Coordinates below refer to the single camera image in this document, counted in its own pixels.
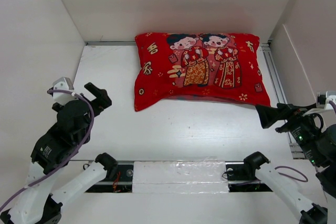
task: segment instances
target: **cartoon print on pillow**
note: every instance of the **cartoon print on pillow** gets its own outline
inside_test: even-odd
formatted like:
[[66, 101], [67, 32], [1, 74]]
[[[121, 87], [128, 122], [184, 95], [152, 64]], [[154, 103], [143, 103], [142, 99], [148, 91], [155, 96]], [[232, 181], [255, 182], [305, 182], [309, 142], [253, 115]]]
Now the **cartoon print on pillow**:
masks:
[[242, 71], [238, 49], [227, 45], [230, 38], [222, 34], [202, 34], [201, 37], [204, 45], [216, 48], [214, 57], [220, 63], [213, 84], [223, 89], [240, 87]]
[[199, 38], [190, 34], [171, 34], [166, 39], [172, 50], [183, 50], [181, 55], [181, 67], [186, 67], [183, 86], [196, 84], [199, 87], [208, 85], [209, 63], [208, 51], [197, 46]]

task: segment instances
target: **red pillow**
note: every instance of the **red pillow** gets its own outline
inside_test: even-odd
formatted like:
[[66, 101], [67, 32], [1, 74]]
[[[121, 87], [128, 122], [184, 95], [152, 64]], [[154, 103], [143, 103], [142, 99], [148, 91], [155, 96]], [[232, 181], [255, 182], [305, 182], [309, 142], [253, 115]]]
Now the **red pillow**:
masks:
[[136, 111], [184, 95], [270, 106], [257, 62], [257, 36], [147, 33], [135, 42], [141, 65]]

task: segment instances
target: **purple cable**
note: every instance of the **purple cable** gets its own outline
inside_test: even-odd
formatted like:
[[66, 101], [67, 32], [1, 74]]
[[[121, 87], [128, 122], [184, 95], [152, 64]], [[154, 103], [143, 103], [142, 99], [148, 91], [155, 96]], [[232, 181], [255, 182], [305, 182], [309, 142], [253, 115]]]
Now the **purple cable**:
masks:
[[334, 109], [336, 113], [336, 104], [333, 101], [329, 101], [329, 104], [332, 106], [332, 108]]
[[[68, 90], [48, 90], [47, 91], [48, 94], [52, 94], [52, 93], [65, 93], [65, 94], [69, 94], [69, 95], [72, 95], [72, 91], [68, 91]], [[49, 178], [50, 176], [52, 176], [53, 174], [55, 174], [57, 171], [59, 171], [62, 167], [64, 167], [79, 151], [79, 149], [82, 147], [82, 145], [86, 142], [86, 140], [88, 139], [90, 133], [91, 133], [91, 130], [92, 130], [92, 127], [93, 127], [93, 123], [94, 123], [94, 120], [95, 120], [95, 117], [94, 117], [94, 111], [93, 111], [93, 108], [91, 106], [91, 104], [86, 100], [84, 99], [82, 96], [78, 95], [78, 94], [74, 94], [75, 97], [77, 97], [79, 100], [85, 102], [88, 107], [89, 107], [89, 110], [90, 110], [90, 119], [91, 119], [91, 122], [90, 122], [90, 125], [89, 125], [89, 128], [88, 128], [88, 131], [86, 132], [84, 138], [82, 139], [82, 141], [80, 141], [79, 145], [76, 147], [76, 149], [73, 151], [73, 153], [67, 158], [65, 159], [62, 163], [60, 163], [52, 172], [48, 173], [47, 175], [43, 176], [42, 178], [39, 178], [38, 180], [30, 183], [28, 185], [28, 187], [33, 187], [35, 186], [36, 184], [38, 183], [41, 183], [42, 181], [44, 181], [45, 179]], [[15, 199], [17, 196], [19, 196], [22, 192], [24, 192], [26, 190], [26, 188], [21, 188], [19, 191], [17, 191], [16, 193], [14, 193], [1, 207], [0, 207], [0, 213], [4, 210], [4, 208], [13, 200]]]
[[[307, 182], [308, 182], [308, 177], [307, 177], [305, 174], [303, 174], [302, 172], [300, 172], [299, 170], [296, 170], [295, 168], [292, 168], [292, 167], [289, 167], [289, 166], [284, 166], [284, 165], [275, 167], [275, 170], [277, 170], [277, 169], [281, 169], [281, 168], [293, 170], [294, 172], [297, 172], [298, 174], [300, 174], [300, 175], [301, 175], [302, 177], [304, 177], [305, 179], [303, 180], [303, 179], [300, 179], [300, 178], [295, 178], [295, 177], [292, 177], [292, 176], [290, 176], [290, 175], [288, 175], [288, 174], [285, 174], [285, 173], [279, 173], [279, 172], [278, 172], [280, 175], [285, 176], [285, 177], [287, 177], [287, 178], [291, 178], [291, 179], [293, 179], [293, 180], [297, 180], [297, 181], [303, 182], [303, 183], [307, 183]], [[251, 183], [253, 183], [253, 182], [256, 182], [256, 181], [259, 181], [259, 182], [260, 182], [260, 180], [258, 180], [258, 179], [254, 179], [254, 180], [247, 181], [247, 182], [244, 182], [244, 183], [236, 184], [236, 186], [245, 186], [245, 185], [249, 185], [249, 184], [251, 184]]]

